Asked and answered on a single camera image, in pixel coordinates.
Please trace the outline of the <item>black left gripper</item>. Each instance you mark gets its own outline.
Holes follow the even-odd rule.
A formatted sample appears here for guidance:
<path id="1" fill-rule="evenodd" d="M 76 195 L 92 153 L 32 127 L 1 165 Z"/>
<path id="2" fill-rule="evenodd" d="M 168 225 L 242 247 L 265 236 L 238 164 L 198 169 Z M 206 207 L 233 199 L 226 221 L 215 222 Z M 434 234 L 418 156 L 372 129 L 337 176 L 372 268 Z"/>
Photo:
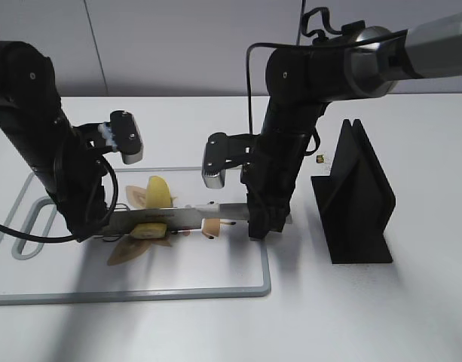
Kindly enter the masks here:
<path id="1" fill-rule="evenodd" d="M 66 221 L 74 240 L 92 237 L 109 220 L 102 178 L 109 163 L 86 135 L 71 127 L 57 147 L 53 161 L 54 191 L 49 196 Z"/>

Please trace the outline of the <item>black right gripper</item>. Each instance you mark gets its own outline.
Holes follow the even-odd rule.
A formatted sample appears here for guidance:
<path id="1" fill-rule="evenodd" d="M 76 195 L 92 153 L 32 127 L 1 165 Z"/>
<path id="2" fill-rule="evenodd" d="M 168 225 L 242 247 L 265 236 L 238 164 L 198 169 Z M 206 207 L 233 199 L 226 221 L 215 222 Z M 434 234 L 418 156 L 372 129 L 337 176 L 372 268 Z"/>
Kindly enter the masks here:
<path id="1" fill-rule="evenodd" d="M 303 136 L 299 133 L 263 132 L 255 138 L 249 165 L 241 176 L 247 189 L 252 239 L 283 230 L 302 161 Z"/>

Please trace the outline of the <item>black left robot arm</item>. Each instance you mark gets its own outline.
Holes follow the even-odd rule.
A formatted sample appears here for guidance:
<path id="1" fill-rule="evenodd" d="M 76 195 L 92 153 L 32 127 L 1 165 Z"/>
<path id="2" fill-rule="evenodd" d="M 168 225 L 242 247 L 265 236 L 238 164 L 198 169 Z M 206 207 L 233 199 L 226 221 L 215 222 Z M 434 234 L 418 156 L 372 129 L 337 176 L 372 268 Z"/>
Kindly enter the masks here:
<path id="1" fill-rule="evenodd" d="M 73 127 L 62 109 L 49 57 L 23 41 L 0 41 L 0 129 L 44 186 L 70 234 L 47 238 L 0 225 L 27 241 L 84 241 L 109 221 L 102 178 L 116 177 L 103 154 L 86 138 L 90 125 Z"/>

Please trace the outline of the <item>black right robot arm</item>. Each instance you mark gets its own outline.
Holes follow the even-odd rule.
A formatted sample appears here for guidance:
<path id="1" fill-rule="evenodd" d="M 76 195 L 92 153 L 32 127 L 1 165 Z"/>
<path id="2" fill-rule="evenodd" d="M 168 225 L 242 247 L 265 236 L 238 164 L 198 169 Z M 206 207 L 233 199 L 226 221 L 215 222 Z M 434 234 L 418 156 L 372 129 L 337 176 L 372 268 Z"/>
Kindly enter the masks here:
<path id="1" fill-rule="evenodd" d="M 252 135 L 242 182 L 247 189 L 249 236 L 280 232 L 317 120 L 330 103 L 387 95 L 399 81 L 462 75 L 462 12 L 391 32 L 363 21 L 301 33 L 310 45 L 271 44 L 265 69 L 269 101 L 262 129 Z"/>

